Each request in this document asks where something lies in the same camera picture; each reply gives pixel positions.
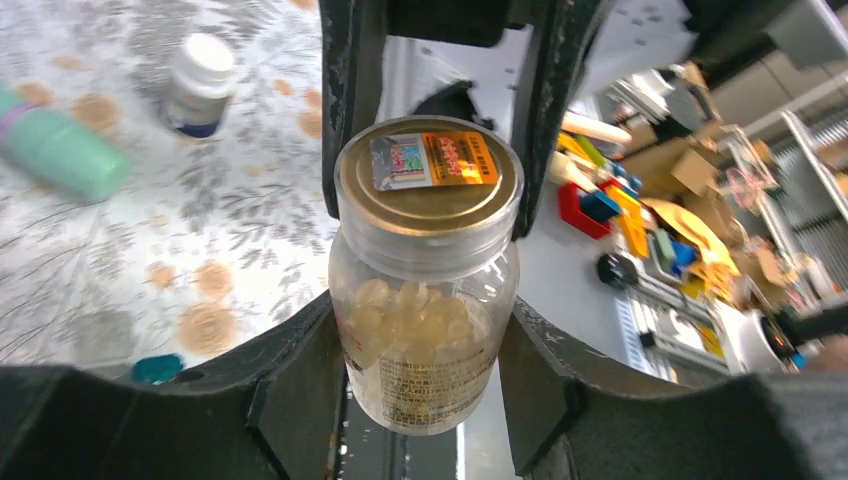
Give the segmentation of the white pill bottle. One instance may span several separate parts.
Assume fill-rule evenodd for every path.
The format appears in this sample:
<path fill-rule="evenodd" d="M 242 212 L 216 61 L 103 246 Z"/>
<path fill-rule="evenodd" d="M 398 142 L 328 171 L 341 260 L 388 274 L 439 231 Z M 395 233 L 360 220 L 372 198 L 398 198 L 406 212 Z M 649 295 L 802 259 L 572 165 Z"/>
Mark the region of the white pill bottle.
<path fill-rule="evenodd" d="M 161 103 L 166 124 L 192 138 L 212 136 L 222 123 L 236 85 L 237 62 L 215 35 L 188 35 L 175 51 Z"/>

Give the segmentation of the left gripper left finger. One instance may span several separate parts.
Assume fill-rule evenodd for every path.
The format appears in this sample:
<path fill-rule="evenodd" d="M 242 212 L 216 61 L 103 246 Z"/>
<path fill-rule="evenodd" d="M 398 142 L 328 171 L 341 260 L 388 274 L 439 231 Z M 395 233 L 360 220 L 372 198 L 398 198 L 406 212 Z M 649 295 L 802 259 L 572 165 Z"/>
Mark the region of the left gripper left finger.
<path fill-rule="evenodd" d="M 344 369 L 323 293 L 164 384 L 70 366 L 1 371 L 5 479 L 321 479 Z"/>

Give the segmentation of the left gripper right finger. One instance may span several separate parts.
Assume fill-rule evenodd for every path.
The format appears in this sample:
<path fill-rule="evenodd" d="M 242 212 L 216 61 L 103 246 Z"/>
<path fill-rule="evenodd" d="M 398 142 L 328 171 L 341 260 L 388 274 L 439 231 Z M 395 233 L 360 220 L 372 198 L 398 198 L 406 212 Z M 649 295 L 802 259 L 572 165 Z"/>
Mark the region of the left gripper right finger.
<path fill-rule="evenodd" d="M 753 374 L 690 388 L 608 358 L 515 304 L 499 353 L 526 479 L 843 479 L 847 378 Z"/>

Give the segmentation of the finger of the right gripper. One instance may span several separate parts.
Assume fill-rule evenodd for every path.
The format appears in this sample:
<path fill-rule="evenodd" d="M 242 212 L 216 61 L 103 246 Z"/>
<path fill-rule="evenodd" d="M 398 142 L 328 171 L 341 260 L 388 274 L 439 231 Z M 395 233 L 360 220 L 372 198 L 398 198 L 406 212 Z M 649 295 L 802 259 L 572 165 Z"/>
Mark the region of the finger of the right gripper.
<path fill-rule="evenodd" d="M 383 87 L 387 3 L 325 0 L 322 33 L 322 190 L 329 216 L 339 217 L 335 165 L 345 144 L 372 126 Z"/>
<path fill-rule="evenodd" d="M 524 189 L 512 238 L 526 237 L 566 109 L 585 74 L 589 49 L 613 6 L 607 0 L 530 3 L 532 33 L 513 103 L 511 146 L 521 160 Z"/>

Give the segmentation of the teal pill organizer box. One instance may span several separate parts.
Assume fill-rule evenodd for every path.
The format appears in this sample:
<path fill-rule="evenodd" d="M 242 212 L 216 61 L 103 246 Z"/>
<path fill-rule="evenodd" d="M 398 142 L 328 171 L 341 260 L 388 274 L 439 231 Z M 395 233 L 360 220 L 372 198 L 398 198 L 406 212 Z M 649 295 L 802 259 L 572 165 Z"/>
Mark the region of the teal pill organizer box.
<path fill-rule="evenodd" d="M 131 369 L 134 383 L 162 384 L 170 381 L 184 369 L 180 356 L 166 354 L 138 360 Z"/>

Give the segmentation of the amber glass pill bottle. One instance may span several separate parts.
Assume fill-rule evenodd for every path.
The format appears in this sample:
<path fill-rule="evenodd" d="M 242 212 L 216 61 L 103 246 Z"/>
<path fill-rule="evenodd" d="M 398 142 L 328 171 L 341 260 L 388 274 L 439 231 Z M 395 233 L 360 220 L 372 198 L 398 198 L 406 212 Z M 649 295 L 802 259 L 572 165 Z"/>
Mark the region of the amber glass pill bottle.
<path fill-rule="evenodd" d="M 329 291 L 355 399 L 378 424 L 436 435 L 490 378 L 517 296 L 515 152 L 464 120 L 374 125 L 338 155 Z"/>

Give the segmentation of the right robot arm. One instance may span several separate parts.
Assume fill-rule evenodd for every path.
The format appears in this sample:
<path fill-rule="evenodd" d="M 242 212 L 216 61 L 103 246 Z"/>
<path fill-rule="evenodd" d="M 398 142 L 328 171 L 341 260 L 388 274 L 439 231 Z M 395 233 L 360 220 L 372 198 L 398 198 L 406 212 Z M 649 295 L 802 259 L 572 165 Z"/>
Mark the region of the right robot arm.
<path fill-rule="evenodd" d="M 605 60 L 616 64 L 619 76 L 661 64 L 664 42 L 653 40 L 649 27 L 613 25 L 615 9 L 613 1 L 321 2 L 322 188 L 329 215 L 339 215 L 336 158 L 376 121 L 388 37 L 491 51 L 507 30 L 526 26 L 530 40 L 518 56 L 510 142 L 526 181 L 513 236 L 527 236 L 538 211 L 556 116 L 581 87 L 600 83 Z"/>

